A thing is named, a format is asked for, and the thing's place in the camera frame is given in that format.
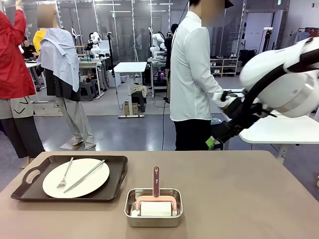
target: lint roller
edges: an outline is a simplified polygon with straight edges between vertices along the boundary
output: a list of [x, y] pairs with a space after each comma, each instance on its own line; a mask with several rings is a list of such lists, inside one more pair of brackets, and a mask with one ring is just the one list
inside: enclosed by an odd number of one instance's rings
[[140, 196], [136, 201], [136, 211], [142, 217], [177, 216], [177, 202], [172, 196], [160, 195], [160, 168], [153, 168], [153, 195]]

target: metal container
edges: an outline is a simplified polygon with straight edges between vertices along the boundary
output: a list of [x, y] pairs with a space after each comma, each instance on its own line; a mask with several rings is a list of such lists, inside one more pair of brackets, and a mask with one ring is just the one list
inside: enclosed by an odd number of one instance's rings
[[152, 188], [135, 188], [128, 192], [124, 213], [131, 227], [136, 228], [174, 228], [179, 225], [183, 214], [183, 204], [180, 192], [173, 188], [161, 188], [161, 196], [173, 196], [177, 201], [177, 216], [175, 217], [132, 217], [132, 211], [136, 209], [136, 200], [139, 196], [151, 196]]

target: black tray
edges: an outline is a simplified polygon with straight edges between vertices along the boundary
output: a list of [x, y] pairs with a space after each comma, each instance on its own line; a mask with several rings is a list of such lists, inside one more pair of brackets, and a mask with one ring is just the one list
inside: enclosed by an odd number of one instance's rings
[[[37, 201], [37, 202], [110, 202], [115, 199], [120, 191], [121, 184], [127, 172], [128, 159], [125, 156], [109, 155], [77, 155], [73, 156], [74, 160], [80, 158], [95, 158], [105, 160], [110, 168], [108, 180], [94, 192], [79, 198], [52, 198], [48, 196], [43, 188], [44, 178], [57, 166], [70, 161], [72, 156], [53, 155], [46, 158], [39, 166], [27, 171], [22, 179], [22, 184], [12, 193], [11, 198], [20, 201]], [[28, 175], [34, 170], [39, 170], [40, 174], [35, 176], [32, 183], [27, 183]]]

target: knife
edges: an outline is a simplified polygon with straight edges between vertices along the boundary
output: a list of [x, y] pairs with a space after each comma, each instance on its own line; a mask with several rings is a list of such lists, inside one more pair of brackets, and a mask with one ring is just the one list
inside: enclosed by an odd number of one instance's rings
[[77, 187], [80, 183], [82, 183], [87, 178], [87, 176], [89, 176], [95, 169], [100, 167], [100, 165], [102, 165], [104, 162], [105, 162], [105, 160], [102, 160], [101, 162], [99, 162], [94, 168], [92, 168], [87, 174], [85, 174], [82, 178], [80, 178], [75, 184], [73, 184], [71, 187], [69, 187], [63, 193], [70, 192], [72, 189]]

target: yellow hood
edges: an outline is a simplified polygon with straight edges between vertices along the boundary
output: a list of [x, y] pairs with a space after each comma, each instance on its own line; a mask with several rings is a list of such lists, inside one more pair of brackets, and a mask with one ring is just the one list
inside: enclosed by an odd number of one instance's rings
[[46, 33], [46, 30], [40, 30], [40, 31], [37, 31], [37, 32], [35, 33], [35, 35], [34, 35], [33, 45], [34, 45], [34, 47], [35, 47], [35, 49], [36, 49], [36, 52], [37, 52], [38, 54], [40, 54], [40, 51], [39, 51], [39, 50], [40, 50], [40, 47], [41, 47], [40, 41], [44, 38], [45, 33]]

